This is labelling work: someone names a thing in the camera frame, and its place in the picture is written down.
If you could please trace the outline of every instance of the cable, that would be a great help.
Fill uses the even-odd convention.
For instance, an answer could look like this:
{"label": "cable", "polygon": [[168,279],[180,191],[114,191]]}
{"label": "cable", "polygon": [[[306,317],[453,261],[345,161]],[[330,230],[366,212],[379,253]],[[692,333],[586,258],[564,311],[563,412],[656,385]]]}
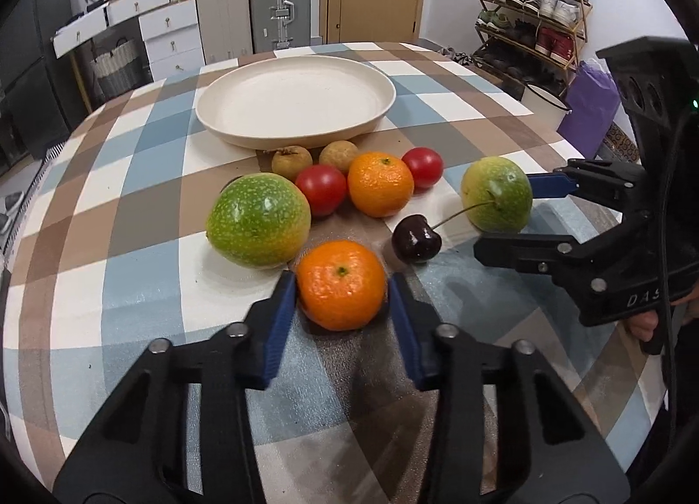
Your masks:
{"label": "cable", "polygon": [[670,433],[668,435],[668,451],[672,449],[677,429],[677,368],[675,366],[675,346],[672,337],[672,307],[670,307],[670,286],[668,283],[668,250],[665,241],[668,224],[668,200],[670,198],[670,186],[672,177],[677,167],[677,154],[682,141],[682,133],[689,121],[694,116],[692,108],[687,108],[679,120],[675,135],[672,138],[670,154],[667,165],[663,171],[661,180],[660,197],[658,204],[658,258],[660,275],[660,312],[659,316],[665,321],[667,334],[665,336],[665,351],[668,355],[668,412],[670,413]]}

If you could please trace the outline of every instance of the purple bag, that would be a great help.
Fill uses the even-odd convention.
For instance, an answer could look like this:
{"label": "purple bag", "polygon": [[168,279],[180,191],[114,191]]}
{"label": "purple bag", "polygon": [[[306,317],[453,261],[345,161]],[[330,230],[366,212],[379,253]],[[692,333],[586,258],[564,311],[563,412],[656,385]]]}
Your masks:
{"label": "purple bag", "polygon": [[565,101],[572,111],[561,121],[558,133],[586,159],[595,158],[621,104],[612,75],[597,60],[580,63]]}

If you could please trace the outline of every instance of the mandarin orange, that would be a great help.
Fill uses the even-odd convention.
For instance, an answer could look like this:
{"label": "mandarin orange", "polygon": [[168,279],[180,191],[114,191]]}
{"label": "mandarin orange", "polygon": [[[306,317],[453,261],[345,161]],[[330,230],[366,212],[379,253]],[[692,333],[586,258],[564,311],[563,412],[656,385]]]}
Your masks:
{"label": "mandarin orange", "polygon": [[399,157],[372,152],[352,161],[347,187],[358,210],[372,218],[385,218],[408,203],[415,183],[410,169]]}
{"label": "mandarin orange", "polygon": [[296,281],[305,314],[327,330],[354,330],[381,308],[386,274],[378,257],[349,240],[322,243],[302,257]]}

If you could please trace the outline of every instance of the suitcase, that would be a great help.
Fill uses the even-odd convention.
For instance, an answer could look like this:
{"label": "suitcase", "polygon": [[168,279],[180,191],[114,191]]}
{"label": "suitcase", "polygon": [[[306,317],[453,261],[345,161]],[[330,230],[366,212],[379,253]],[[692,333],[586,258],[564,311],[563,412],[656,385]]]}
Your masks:
{"label": "suitcase", "polygon": [[310,45],[310,0],[250,0],[255,52]]}
{"label": "suitcase", "polygon": [[197,0],[206,64],[253,53],[248,0]]}

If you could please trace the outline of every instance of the round plate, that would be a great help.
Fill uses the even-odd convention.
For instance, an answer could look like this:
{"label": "round plate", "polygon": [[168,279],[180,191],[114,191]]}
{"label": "round plate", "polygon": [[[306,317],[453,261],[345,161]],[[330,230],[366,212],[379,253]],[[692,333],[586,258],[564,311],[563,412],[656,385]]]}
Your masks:
{"label": "round plate", "polygon": [[396,101],[378,70],[332,56],[261,60],[213,82],[195,110],[205,128],[248,149],[319,147],[371,131]]}

